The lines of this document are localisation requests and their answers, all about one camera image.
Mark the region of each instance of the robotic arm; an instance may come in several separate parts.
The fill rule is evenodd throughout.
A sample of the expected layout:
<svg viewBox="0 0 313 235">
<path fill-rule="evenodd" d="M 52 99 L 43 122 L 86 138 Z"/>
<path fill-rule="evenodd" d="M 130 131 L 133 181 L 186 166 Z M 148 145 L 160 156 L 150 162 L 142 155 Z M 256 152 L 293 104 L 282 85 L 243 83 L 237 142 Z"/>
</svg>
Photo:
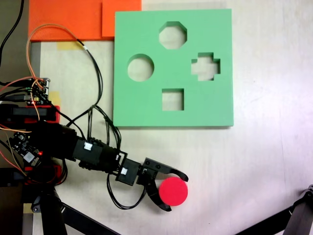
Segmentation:
<svg viewBox="0 0 313 235">
<path fill-rule="evenodd" d="M 29 134 L 15 133 L 10 143 L 24 158 L 24 162 L 33 167 L 38 166 L 43 158 L 54 157 L 79 160 L 82 168 L 104 171 L 108 173 L 108 189 L 111 188 L 110 175 L 116 176 L 116 181 L 130 186 L 134 185 L 138 177 L 136 183 L 143 185 L 151 200 L 167 212 L 171 211 L 171 207 L 160 197 L 155 182 L 157 174 L 175 174 L 182 181 L 188 182 L 187 175 L 177 169 L 149 158 L 140 164 L 128 159 L 127 153 L 117 148 L 94 138 L 85 141 L 77 136 L 75 130 L 57 123 L 38 122 Z"/>
</svg>

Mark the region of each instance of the orange board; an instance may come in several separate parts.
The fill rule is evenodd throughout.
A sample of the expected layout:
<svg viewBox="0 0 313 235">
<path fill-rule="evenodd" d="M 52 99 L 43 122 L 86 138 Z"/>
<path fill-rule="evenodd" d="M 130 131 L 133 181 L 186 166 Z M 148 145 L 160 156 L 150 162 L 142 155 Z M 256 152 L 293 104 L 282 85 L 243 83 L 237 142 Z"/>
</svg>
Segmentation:
<svg viewBox="0 0 313 235">
<path fill-rule="evenodd" d="M 28 34 L 42 24 L 56 23 L 83 41 L 114 40 L 115 11 L 138 10 L 141 0 L 29 0 Z M 62 29 L 47 27 L 35 33 L 31 41 L 74 39 Z"/>
<path fill-rule="evenodd" d="M 102 37 L 114 40 L 116 11 L 141 11 L 141 0 L 103 0 Z"/>
</svg>

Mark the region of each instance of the green foam board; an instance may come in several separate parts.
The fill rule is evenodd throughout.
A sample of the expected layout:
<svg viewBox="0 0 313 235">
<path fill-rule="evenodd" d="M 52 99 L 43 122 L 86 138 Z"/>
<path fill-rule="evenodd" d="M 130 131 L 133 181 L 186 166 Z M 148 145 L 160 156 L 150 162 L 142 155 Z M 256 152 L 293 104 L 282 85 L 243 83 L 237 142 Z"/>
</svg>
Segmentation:
<svg viewBox="0 0 313 235">
<path fill-rule="evenodd" d="M 169 25 L 181 26 L 187 41 L 167 49 L 159 34 Z M 116 126 L 232 126 L 231 10 L 117 12 L 115 16 L 114 105 Z M 143 55 L 154 64 L 152 76 L 132 80 L 128 65 Z M 191 74 L 198 56 L 220 62 L 213 80 Z M 162 92 L 183 91 L 183 110 L 164 111 Z"/>
</svg>

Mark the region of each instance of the yellow tape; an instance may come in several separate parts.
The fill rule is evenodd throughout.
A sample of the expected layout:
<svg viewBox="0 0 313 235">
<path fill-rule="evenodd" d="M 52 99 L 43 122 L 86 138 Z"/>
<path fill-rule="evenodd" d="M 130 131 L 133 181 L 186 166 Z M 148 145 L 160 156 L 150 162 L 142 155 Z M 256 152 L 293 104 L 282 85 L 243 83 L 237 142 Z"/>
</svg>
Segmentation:
<svg viewBox="0 0 313 235">
<path fill-rule="evenodd" d="M 59 92 L 49 92 L 49 100 L 51 100 L 53 105 L 60 106 L 61 98 Z"/>
<path fill-rule="evenodd" d="M 83 50 L 79 42 L 57 42 L 58 50 Z"/>
<path fill-rule="evenodd" d="M 23 213 L 24 214 L 32 214 L 33 211 L 31 210 L 31 203 L 24 203 L 23 204 Z"/>
</svg>

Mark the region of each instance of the red disc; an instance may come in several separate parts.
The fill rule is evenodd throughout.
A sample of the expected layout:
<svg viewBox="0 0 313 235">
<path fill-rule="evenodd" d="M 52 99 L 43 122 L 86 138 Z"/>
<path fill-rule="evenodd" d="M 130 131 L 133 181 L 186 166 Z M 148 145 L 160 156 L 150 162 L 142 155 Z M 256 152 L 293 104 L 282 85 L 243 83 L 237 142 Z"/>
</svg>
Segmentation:
<svg viewBox="0 0 313 235">
<path fill-rule="evenodd" d="M 184 180 L 170 177 L 162 182 L 158 190 L 162 201 L 169 206 L 179 206 L 188 195 L 188 188 Z"/>
</svg>

